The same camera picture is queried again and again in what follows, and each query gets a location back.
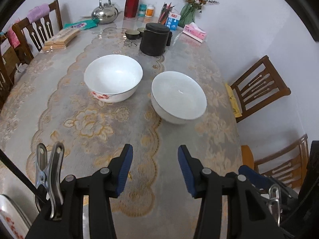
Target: kettle lid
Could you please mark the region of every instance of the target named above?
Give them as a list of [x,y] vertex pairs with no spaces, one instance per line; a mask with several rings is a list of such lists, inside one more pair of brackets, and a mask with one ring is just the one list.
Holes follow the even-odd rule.
[[170,32],[170,29],[168,27],[160,23],[147,23],[145,27],[147,30],[154,31],[157,33],[166,34]]

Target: teal bag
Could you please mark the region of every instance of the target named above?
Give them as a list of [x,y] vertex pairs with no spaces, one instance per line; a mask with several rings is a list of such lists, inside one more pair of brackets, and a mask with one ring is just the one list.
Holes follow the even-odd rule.
[[79,29],[88,29],[94,28],[97,26],[97,23],[94,20],[86,20],[77,23],[65,24],[64,28],[79,28]]

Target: metal rod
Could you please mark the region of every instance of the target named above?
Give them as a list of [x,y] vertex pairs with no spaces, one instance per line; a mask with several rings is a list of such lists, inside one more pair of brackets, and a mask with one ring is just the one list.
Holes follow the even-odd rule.
[[44,199],[41,194],[38,192],[36,187],[32,184],[32,182],[19,170],[18,167],[15,166],[15,164],[5,155],[5,153],[0,149],[0,161],[3,162],[3,164],[16,176],[19,178],[20,181],[22,181],[25,186],[28,187],[32,193],[38,197],[39,200],[41,200],[43,203],[46,203],[47,200]]

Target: wall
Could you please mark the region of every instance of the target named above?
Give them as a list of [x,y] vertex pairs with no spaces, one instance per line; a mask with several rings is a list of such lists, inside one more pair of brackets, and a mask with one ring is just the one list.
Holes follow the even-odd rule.
[[[4,30],[29,9],[53,0],[26,0]],[[164,2],[180,11],[183,0],[141,0],[153,3],[159,13]],[[281,98],[238,124],[242,144],[255,158],[287,146],[307,132],[309,141],[319,138],[319,44],[284,0],[218,0],[197,14],[196,23],[208,31],[215,63],[231,83],[264,55],[268,55],[291,95]],[[125,0],[112,0],[124,7]],[[75,22],[98,6],[98,0],[59,0],[63,23]]]

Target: pink tissue box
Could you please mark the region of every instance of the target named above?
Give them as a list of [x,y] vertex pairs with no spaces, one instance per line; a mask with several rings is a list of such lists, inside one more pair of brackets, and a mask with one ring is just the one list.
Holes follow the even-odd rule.
[[187,34],[188,36],[198,40],[199,42],[203,42],[204,38],[206,37],[206,32],[198,28],[194,23],[189,25],[185,25],[183,29],[183,33]]

